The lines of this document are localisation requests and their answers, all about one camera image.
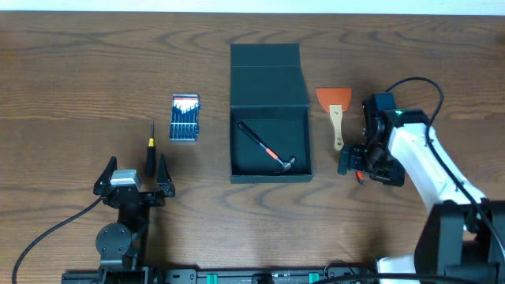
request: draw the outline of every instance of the wood grain surface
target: wood grain surface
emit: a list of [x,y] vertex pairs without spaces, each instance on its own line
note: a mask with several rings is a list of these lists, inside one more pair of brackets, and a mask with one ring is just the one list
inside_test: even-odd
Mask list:
[[[300,43],[310,98],[314,178],[231,185],[231,43]],[[0,282],[43,231],[87,207],[112,155],[143,169],[151,121],[177,197],[152,210],[148,257],[166,266],[323,266],[413,251],[427,212],[402,188],[336,173],[318,87],[353,89],[346,143],[363,141],[361,101],[404,77],[437,80],[437,134],[462,172],[504,199],[505,18],[204,13],[0,13]],[[176,92],[200,94],[194,145],[168,140]],[[424,83],[397,103],[428,115]],[[144,179],[144,189],[154,183]],[[117,212],[102,204],[41,241],[19,283],[56,283],[99,265],[95,237]]]

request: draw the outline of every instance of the yellow and black screwdriver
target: yellow and black screwdriver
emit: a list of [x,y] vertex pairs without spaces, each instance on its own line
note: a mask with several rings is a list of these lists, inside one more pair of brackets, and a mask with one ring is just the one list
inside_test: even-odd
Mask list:
[[145,160],[145,174],[148,178],[155,175],[156,169],[156,146],[155,146],[155,122],[151,125],[151,138],[148,144],[148,157]]

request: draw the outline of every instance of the orange scraper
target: orange scraper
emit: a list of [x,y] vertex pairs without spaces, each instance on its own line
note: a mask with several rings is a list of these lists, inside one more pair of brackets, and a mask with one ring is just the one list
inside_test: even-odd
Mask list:
[[334,148],[337,151],[344,147],[342,138],[342,112],[347,110],[350,103],[351,90],[349,88],[317,88],[317,98],[324,110],[330,113],[331,123],[335,131]]

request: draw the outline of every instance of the open box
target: open box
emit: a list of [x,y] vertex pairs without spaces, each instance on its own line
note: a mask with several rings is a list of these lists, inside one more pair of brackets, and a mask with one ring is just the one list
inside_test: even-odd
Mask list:
[[[282,169],[238,128],[243,121],[282,160]],[[297,44],[231,45],[231,183],[308,182],[312,180],[309,99]]]

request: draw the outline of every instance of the green tape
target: green tape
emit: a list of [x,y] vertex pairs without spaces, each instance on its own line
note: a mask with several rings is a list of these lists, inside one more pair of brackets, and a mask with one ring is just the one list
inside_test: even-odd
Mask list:
[[218,284],[218,275],[207,275],[207,284]]
[[319,273],[313,272],[309,273],[309,283],[314,283],[319,281]]

